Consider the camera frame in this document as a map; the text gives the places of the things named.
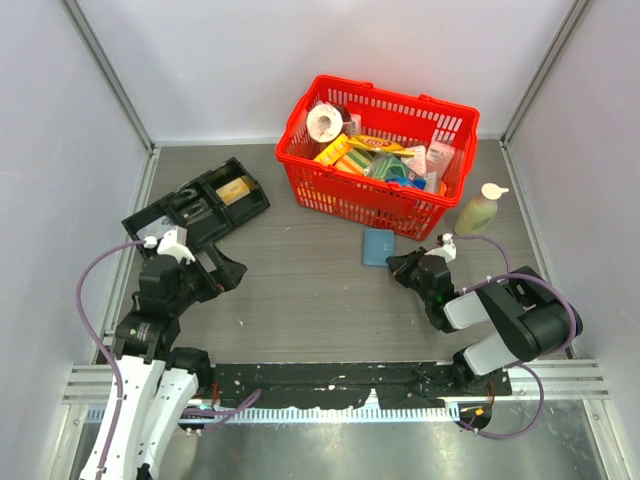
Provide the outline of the blue leather card holder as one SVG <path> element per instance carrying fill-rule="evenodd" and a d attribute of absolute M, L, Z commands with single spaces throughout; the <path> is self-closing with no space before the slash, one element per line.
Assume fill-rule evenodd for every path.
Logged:
<path fill-rule="evenodd" d="M 367 228 L 362 243 L 362 264 L 387 267 L 387 259 L 395 255 L 395 233 L 392 230 Z"/>

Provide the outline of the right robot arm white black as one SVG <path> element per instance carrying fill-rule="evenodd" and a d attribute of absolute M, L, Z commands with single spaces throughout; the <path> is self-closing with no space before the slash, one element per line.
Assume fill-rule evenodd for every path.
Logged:
<path fill-rule="evenodd" d="M 529 267 L 457 291 L 445 258 L 419 248 L 386 263 L 394 279 L 417 293 L 432 326 L 454 333 L 489 323 L 491 334 L 453 356 L 451 380 L 472 395 L 488 377 L 518 363 L 564 350 L 583 332 L 577 310 Z"/>

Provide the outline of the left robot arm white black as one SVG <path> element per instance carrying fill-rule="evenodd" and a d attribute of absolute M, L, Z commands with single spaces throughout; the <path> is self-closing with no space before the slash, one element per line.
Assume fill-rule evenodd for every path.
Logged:
<path fill-rule="evenodd" d="M 109 397 L 80 476 L 83 479 L 154 479 L 171 434 L 189 400 L 213 387 L 208 354 L 176 348 L 180 317 L 239 286 L 247 268 L 215 246 L 205 251 L 207 271 L 187 245 L 183 227 L 134 241 L 146 257 L 133 305 L 115 329 L 111 345 L 96 344 L 112 370 Z"/>

